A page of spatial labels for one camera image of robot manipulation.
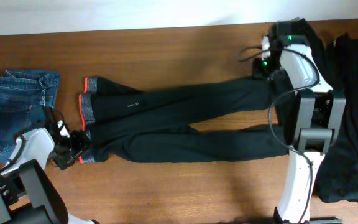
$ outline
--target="jeans back pocket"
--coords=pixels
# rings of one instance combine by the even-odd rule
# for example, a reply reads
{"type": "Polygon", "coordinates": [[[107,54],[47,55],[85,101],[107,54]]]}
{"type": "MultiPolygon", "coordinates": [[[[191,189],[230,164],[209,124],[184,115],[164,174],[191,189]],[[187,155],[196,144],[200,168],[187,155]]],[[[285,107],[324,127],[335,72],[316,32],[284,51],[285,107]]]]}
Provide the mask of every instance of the jeans back pocket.
{"type": "Polygon", "coordinates": [[[0,153],[15,148],[13,135],[29,126],[31,105],[0,107],[0,153]]]}

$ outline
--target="orange trim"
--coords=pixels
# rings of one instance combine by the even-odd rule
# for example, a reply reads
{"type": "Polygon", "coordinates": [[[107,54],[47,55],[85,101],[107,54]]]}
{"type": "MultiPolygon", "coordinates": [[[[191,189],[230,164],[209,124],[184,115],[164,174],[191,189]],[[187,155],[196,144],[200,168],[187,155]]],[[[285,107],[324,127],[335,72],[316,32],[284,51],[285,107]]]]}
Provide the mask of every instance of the orange trim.
{"type": "Polygon", "coordinates": [[[84,115],[82,114],[82,110],[81,110],[81,96],[82,94],[80,94],[78,96],[78,104],[80,106],[80,115],[81,115],[81,121],[82,121],[82,130],[85,131],[85,120],[84,120],[84,115]]]}
{"type": "Polygon", "coordinates": [[[84,89],[84,93],[86,93],[88,91],[88,77],[85,78],[85,89],[84,89]]]}
{"type": "MultiPolygon", "coordinates": [[[[84,93],[86,93],[88,91],[88,78],[85,78],[85,88],[84,88],[84,93]]],[[[81,115],[81,122],[82,122],[82,130],[85,131],[85,119],[84,119],[84,115],[82,114],[82,110],[81,110],[81,96],[82,94],[80,94],[78,96],[78,104],[80,106],[80,115],[81,115]]],[[[84,163],[84,160],[82,159],[82,156],[80,156],[78,158],[80,160],[80,164],[84,163]]]]}
{"type": "Polygon", "coordinates": [[[80,156],[78,159],[80,160],[80,164],[84,163],[84,160],[82,159],[82,156],[80,156]]]}
{"type": "MultiPolygon", "coordinates": [[[[82,122],[82,130],[85,131],[85,120],[84,120],[84,116],[83,116],[82,110],[81,110],[81,95],[82,95],[82,94],[80,94],[80,95],[78,96],[78,104],[79,104],[79,106],[80,106],[80,115],[81,115],[81,122],[82,122]]],[[[82,156],[80,156],[79,160],[80,160],[80,163],[81,163],[81,164],[84,163],[84,160],[82,159],[82,156]]]]}

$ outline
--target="black metal bracket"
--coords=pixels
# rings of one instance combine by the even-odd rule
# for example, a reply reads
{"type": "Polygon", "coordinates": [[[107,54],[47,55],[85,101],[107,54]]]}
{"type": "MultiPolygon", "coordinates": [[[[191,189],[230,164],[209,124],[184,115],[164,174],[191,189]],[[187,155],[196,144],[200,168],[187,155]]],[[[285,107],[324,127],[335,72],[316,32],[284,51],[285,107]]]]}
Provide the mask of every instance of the black metal bracket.
{"type": "Polygon", "coordinates": [[[346,99],[342,93],[299,91],[285,124],[285,139],[300,153],[317,150],[326,154],[338,137],[346,99]]]}
{"type": "MultiPolygon", "coordinates": [[[[292,223],[288,220],[282,220],[280,214],[278,213],[277,207],[274,208],[274,215],[273,215],[272,223],[273,224],[297,224],[297,223],[292,223]]],[[[301,224],[343,224],[343,222],[341,219],[329,218],[329,219],[305,221],[301,224]]]]}

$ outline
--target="robotic hand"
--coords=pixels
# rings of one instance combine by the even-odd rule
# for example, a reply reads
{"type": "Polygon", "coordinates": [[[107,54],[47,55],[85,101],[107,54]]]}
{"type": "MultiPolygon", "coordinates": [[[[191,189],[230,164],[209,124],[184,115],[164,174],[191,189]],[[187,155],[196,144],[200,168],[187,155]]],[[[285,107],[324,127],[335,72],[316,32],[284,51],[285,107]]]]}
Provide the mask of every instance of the robotic hand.
{"type": "Polygon", "coordinates": [[[0,171],[0,223],[98,223],[68,214],[62,198],[44,172],[48,159],[61,170],[72,166],[89,148],[90,140],[83,131],[69,134],[63,116],[63,121],[56,122],[51,108],[33,109],[30,118],[35,125],[16,134],[16,148],[0,171]],[[24,196],[29,197],[30,203],[9,209],[24,196]]]}

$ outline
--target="black sweatpants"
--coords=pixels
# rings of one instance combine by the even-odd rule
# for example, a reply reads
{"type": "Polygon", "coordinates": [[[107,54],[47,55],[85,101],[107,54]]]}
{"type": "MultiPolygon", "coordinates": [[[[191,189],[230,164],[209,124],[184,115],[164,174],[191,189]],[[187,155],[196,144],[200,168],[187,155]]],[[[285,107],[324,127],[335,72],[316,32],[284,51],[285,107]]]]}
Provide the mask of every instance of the black sweatpants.
{"type": "Polygon", "coordinates": [[[337,144],[321,164],[316,190],[324,202],[358,202],[358,39],[345,34],[327,52],[333,55],[333,74],[343,82],[347,99],[337,144]]]}
{"type": "MultiPolygon", "coordinates": [[[[279,94],[276,85],[240,78],[141,92],[87,78],[80,108],[93,148],[82,160],[101,162],[110,153],[134,162],[244,161],[287,154],[267,126],[215,133],[188,126],[237,111],[266,109],[279,94]]],[[[282,129],[275,129],[283,138],[282,129]]]]}

